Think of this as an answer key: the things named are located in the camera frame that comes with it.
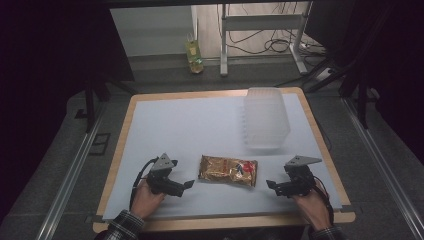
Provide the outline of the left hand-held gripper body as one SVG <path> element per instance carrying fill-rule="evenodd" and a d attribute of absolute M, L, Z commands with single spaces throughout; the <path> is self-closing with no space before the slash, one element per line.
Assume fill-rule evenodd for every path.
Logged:
<path fill-rule="evenodd" d="M 169 179 L 169 174 L 177 163 L 177 160 L 171 160 L 166 153 L 157 158 L 147 175 L 147 183 L 153 194 L 164 193 L 177 197 L 183 195 L 185 186 Z"/>

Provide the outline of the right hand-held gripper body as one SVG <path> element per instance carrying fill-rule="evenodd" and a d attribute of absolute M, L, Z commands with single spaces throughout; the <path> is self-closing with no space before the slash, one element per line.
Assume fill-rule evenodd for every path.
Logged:
<path fill-rule="evenodd" d="M 316 185 L 314 175 L 309 165 L 321 162 L 320 158 L 294 156 L 284 165 L 284 170 L 290 181 L 278 183 L 275 192 L 278 196 L 290 197 L 293 195 L 306 196 Z"/>

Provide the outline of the gold snack packet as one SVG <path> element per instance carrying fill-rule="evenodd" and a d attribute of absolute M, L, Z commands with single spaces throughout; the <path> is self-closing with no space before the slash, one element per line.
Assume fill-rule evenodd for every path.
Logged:
<path fill-rule="evenodd" d="M 256 186 L 258 162 L 236 158 L 201 157 L 198 178 L 202 180 Z"/>

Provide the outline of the clear plastic bin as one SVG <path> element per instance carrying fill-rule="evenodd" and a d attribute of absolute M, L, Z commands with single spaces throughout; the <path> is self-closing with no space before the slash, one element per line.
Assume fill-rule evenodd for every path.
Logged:
<path fill-rule="evenodd" d="M 253 149 L 279 149 L 290 132 L 281 91 L 252 87 L 244 98 L 245 136 Z"/>

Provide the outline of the person's left hand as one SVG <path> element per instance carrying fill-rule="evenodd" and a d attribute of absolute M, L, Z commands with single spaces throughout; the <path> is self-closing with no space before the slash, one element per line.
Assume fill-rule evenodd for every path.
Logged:
<path fill-rule="evenodd" d="M 165 194 L 154 194 L 145 180 L 142 180 L 136 188 L 130 212 L 141 219 L 147 219 L 152 215 L 165 199 Z"/>

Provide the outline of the person's right hand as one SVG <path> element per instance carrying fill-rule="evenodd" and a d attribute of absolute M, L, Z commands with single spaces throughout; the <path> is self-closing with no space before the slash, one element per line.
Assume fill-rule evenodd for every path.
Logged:
<path fill-rule="evenodd" d="M 321 231 L 332 226 L 329 211 L 321 196 L 315 190 L 312 190 L 306 196 L 292 196 L 292 199 L 315 231 Z"/>

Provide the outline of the white table mat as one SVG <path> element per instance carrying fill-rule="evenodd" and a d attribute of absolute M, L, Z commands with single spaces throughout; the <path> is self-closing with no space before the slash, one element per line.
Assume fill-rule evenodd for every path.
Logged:
<path fill-rule="evenodd" d="M 298 96 L 285 94 L 283 99 L 290 132 L 279 149 L 252 149 L 246 145 L 242 96 L 138 101 L 103 218 L 113 219 L 129 207 L 139 171 L 162 154 L 178 161 L 170 173 L 172 180 L 192 180 L 194 185 L 182 197 L 166 198 L 153 215 L 155 219 L 295 211 L 293 201 L 278 196 L 266 182 L 288 181 L 284 164 L 296 155 L 323 155 Z M 200 180 L 203 155 L 256 160 L 256 185 Z"/>

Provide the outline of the person's right plaid sleeve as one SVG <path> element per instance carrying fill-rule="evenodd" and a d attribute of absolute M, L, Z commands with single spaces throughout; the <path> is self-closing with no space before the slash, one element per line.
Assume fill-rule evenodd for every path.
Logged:
<path fill-rule="evenodd" d="M 332 226 L 309 234 L 310 240 L 349 240 L 340 227 Z"/>

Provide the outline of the person's plaid sleeve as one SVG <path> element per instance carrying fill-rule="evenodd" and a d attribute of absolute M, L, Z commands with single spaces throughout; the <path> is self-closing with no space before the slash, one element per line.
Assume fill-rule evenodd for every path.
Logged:
<path fill-rule="evenodd" d="M 122 210 L 109 224 L 108 228 L 98 233 L 94 240 L 138 240 L 144 226 L 144 220 L 129 210 Z"/>
<path fill-rule="evenodd" d="M 332 226 L 309 234 L 310 240 L 349 240 L 340 227 Z"/>

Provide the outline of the person's left plaid sleeve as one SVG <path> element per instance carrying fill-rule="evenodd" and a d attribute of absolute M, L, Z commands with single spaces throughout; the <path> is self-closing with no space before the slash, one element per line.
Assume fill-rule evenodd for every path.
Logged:
<path fill-rule="evenodd" d="M 144 220 L 129 210 L 122 210 L 109 224 L 108 228 L 98 233 L 94 240 L 138 240 L 144 226 Z"/>

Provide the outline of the black floor socket plate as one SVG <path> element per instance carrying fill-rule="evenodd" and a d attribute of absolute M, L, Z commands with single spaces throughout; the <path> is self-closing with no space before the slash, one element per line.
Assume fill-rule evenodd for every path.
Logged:
<path fill-rule="evenodd" d="M 91 156 L 103 156 L 109 144 L 110 133 L 97 133 L 90 147 Z"/>

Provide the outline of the black stand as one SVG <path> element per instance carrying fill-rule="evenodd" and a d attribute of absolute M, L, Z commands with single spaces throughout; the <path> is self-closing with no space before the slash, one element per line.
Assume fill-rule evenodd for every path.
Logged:
<path fill-rule="evenodd" d="M 369 57 L 369 51 L 382 31 L 394 6 L 393 3 L 387 1 L 376 2 L 376 4 L 377 6 L 372 8 L 371 13 L 367 15 L 367 19 L 362 21 L 361 27 L 354 36 L 339 49 L 331 52 L 329 57 L 312 70 L 312 73 L 344 55 L 344 63 L 337 63 L 339 70 L 305 90 L 306 93 L 314 93 L 331 82 L 344 77 L 338 93 L 342 98 L 348 98 L 358 88 L 357 119 L 365 129 L 368 128 L 366 121 L 367 70 L 365 64 Z"/>
<path fill-rule="evenodd" d="M 131 96 L 136 95 L 138 93 L 136 89 L 126 85 L 122 81 L 115 80 L 111 76 L 104 73 L 98 73 L 96 75 L 88 77 L 85 81 L 84 90 L 86 108 L 79 109 L 75 116 L 76 119 L 87 119 L 87 133 L 89 133 L 94 128 L 96 120 L 94 97 L 97 97 L 100 102 L 107 102 L 111 98 L 111 93 L 106 86 L 107 83 L 110 83 L 120 88 L 121 90 L 129 93 Z"/>

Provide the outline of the yellow-green bottle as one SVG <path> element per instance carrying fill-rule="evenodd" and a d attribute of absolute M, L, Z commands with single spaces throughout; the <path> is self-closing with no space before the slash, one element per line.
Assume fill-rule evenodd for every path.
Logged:
<path fill-rule="evenodd" d="M 190 71 L 193 74 L 199 74 L 204 70 L 203 59 L 200 52 L 198 41 L 191 33 L 187 34 L 187 41 L 185 42 L 186 55 Z"/>

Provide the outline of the metal floor rail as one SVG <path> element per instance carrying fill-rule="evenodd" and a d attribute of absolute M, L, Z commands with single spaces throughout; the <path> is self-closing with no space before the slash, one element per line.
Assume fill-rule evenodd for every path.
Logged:
<path fill-rule="evenodd" d="M 377 170 L 385 182 L 414 238 L 416 240 L 424 240 L 424 221 L 419 216 L 413 202 L 407 196 L 398 179 L 394 175 L 370 130 L 366 129 L 360 122 L 358 118 L 358 111 L 350 99 L 342 98 L 341 102 L 346 107 L 355 129 L 369 152 Z"/>
<path fill-rule="evenodd" d="M 46 214 L 35 240 L 52 240 L 70 196 L 74 190 L 75 184 L 79 178 L 83 165 L 85 164 L 89 150 L 98 132 L 98 128 L 103 120 L 106 108 L 106 103 L 99 104 L 98 109 L 95 112 L 94 124 L 84 135 L 83 141 L 80 144 L 75 157 L 71 161 L 71 165 L 66 172 L 62 184 L 60 185 L 53 203 Z"/>

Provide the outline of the white metal desk frame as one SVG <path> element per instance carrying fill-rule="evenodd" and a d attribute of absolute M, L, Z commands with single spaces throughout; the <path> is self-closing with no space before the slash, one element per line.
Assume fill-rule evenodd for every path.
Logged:
<path fill-rule="evenodd" d="M 253 16 L 231 16 L 227 14 L 227 4 L 222 5 L 221 11 L 221 51 L 220 74 L 228 75 L 227 32 L 253 30 L 296 30 L 297 35 L 289 50 L 301 75 L 307 73 L 307 68 L 300 56 L 300 43 L 309 17 L 312 2 L 309 1 L 300 14 L 271 14 Z"/>

